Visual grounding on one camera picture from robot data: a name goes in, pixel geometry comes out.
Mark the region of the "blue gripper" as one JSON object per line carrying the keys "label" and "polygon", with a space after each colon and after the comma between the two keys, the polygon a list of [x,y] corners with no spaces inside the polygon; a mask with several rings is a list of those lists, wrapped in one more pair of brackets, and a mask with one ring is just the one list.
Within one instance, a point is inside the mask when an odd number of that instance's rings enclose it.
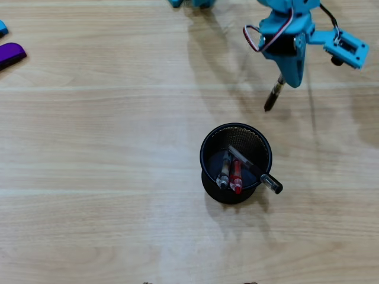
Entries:
{"label": "blue gripper", "polygon": [[259,23],[259,32],[259,51],[267,58],[275,57],[286,83],[299,87],[304,74],[303,55],[306,46],[314,44],[316,33],[311,13],[290,16],[273,11]]}

